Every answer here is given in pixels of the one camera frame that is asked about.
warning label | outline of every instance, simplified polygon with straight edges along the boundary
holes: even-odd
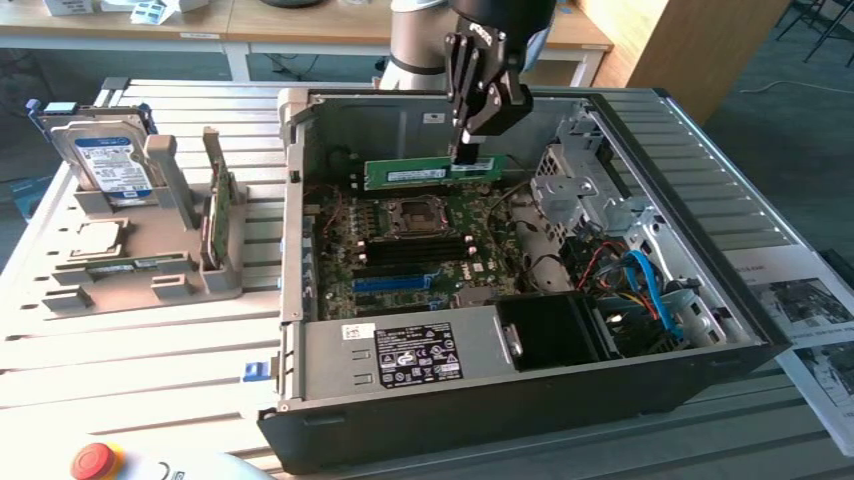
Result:
[[[383,387],[409,387],[463,378],[450,323],[377,330],[374,341]]]

blue hard drive label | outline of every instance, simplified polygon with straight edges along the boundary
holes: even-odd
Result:
[[[127,137],[78,138],[75,146],[102,191],[114,198],[151,195],[151,181]]]

gray carpet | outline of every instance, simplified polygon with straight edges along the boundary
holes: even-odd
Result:
[[[854,44],[830,40],[809,64],[801,62],[818,34],[798,25],[784,41],[772,37],[738,80],[733,93],[706,124],[713,140],[817,248],[836,248],[854,260],[854,95],[797,86],[764,94],[740,94],[774,80],[796,80],[854,89],[854,68],[845,61]],[[218,54],[39,51],[58,97],[91,102],[110,75],[155,79],[227,80]],[[306,79],[366,81],[377,75],[371,57],[322,56]],[[305,72],[314,56],[286,60]],[[294,80],[271,70],[270,60],[251,57],[255,80]],[[59,158],[27,120],[0,114],[0,181],[50,175]],[[24,229],[0,184],[0,267]]]
[[[854,261],[854,95],[794,85],[738,93],[776,80],[854,90],[854,68],[845,68],[854,43],[828,40],[805,64],[820,34],[802,24],[774,41],[778,33],[705,130],[808,241]]]

emergency stop button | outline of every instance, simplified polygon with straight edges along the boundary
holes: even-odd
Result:
[[[71,476],[76,480],[99,480],[111,473],[119,461],[119,455],[107,445],[91,443],[78,452]]]

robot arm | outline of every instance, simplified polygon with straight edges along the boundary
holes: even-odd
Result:
[[[381,88],[435,88],[447,77],[450,154],[454,163],[471,164],[486,137],[501,135],[531,111],[519,74],[529,40],[549,28],[555,0],[451,0],[451,10],[439,8],[445,3],[393,2],[391,71]]]

